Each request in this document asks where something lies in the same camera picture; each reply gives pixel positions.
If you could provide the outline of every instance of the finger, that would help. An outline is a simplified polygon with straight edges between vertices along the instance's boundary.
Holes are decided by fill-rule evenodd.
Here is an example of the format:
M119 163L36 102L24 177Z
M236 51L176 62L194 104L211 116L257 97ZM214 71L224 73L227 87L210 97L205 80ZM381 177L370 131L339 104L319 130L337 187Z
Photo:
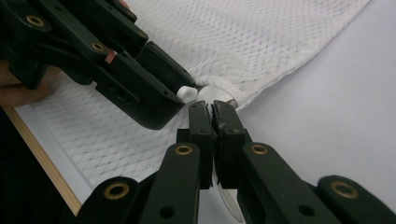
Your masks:
M120 3L121 3L123 6L125 6L126 8L129 8L128 4L126 4L126 2L125 2L125 1L123 1L123 0L120 0Z
M20 81L8 71L8 62L0 60L0 87L19 83Z
M16 107L42 100L49 94L48 85L43 82L36 90L22 85L0 87L0 106Z
M43 80L51 80L57 77L61 73L61 69L54 66L49 66L46 73L43 76ZM12 75L8 70L8 62L0 60L0 87L8 85L16 85L21 82Z

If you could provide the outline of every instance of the human hand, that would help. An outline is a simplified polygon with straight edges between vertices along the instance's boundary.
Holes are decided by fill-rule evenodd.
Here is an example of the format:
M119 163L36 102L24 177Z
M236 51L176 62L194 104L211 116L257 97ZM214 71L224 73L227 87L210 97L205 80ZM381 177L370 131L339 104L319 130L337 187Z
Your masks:
M128 7L123 0L120 0L120 2L125 7ZM106 61L110 63L114 56L114 52L110 51ZM42 100L50 92L48 81L56 77L60 72L61 69L49 66L38 88L29 90L8 71L8 62L0 60L0 106L15 107Z

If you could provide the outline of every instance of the mechanical linkage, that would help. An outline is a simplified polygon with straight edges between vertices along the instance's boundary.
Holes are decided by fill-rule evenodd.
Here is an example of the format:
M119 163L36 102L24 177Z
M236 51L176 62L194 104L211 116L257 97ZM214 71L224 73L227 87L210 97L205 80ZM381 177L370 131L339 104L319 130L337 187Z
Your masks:
M0 57L30 89L47 66L96 89L140 125L161 129L184 106L190 74L134 22L119 0L0 0ZM109 49L118 54L106 62Z
M190 128L178 130L160 170L140 183L114 177L92 193L75 224L197 223L199 190L238 189L247 224L396 223L396 216L358 183L338 175L305 183L276 151L252 142L231 105L190 105Z

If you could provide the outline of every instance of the white plastic part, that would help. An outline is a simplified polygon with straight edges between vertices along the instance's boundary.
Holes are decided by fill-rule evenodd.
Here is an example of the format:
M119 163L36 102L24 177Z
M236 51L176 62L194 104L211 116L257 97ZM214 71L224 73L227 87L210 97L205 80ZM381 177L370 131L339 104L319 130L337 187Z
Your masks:
M182 86L177 91L178 99L180 99L180 101L183 102L184 104L195 101L197 95L198 95L198 90L188 86Z

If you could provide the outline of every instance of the brass screw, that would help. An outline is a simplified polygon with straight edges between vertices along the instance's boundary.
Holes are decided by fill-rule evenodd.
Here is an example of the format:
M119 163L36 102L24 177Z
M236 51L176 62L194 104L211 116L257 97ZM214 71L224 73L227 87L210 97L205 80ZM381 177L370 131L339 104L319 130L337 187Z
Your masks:
M37 26L37 27L44 27L44 25L45 25L45 23L37 16L27 15L26 20L29 21L30 24Z
M107 186L104 196L109 200L117 200L124 197L128 192L129 186L125 182L119 181Z
M192 153L192 148L188 146L180 146L176 148L176 153L180 156L189 155Z
M92 47L94 49L96 49L97 51L104 51L105 50L105 48L99 43L92 43Z
M334 181L330 184L330 187L332 191L344 198L356 199L359 197L358 191L345 182Z
M269 152L268 148L263 145L253 145L250 150L258 155L265 155Z

